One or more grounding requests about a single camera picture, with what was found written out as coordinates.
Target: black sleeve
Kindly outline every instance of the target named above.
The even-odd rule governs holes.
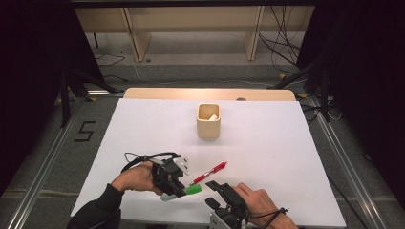
[[[118,228],[121,218],[119,206],[123,194],[111,184],[107,184],[104,193],[98,199],[86,203],[78,210],[67,228]]]

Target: red pen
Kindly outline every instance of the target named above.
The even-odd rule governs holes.
[[[221,164],[215,166],[215,167],[214,167],[212,170],[210,170],[209,172],[206,172],[205,174],[203,174],[203,175],[201,175],[201,176],[195,178],[195,179],[190,183],[190,186],[191,186],[191,185],[194,185],[194,184],[196,184],[196,183],[198,183],[198,182],[200,182],[200,181],[202,181],[203,179],[205,179],[206,177],[208,177],[210,174],[217,173],[218,171],[222,170],[222,169],[225,167],[225,165],[226,165],[226,162],[223,162],[223,163],[221,163]]]

